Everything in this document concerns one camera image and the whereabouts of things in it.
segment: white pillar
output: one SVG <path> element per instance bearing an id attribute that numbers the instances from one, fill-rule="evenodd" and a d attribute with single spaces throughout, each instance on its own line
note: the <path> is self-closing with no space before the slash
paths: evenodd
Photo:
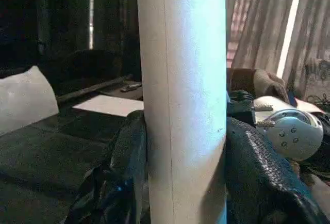
<path id="1" fill-rule="evenodd" d="M 138 0 L 152 224 L 226 223 L 225 0 Z"/>

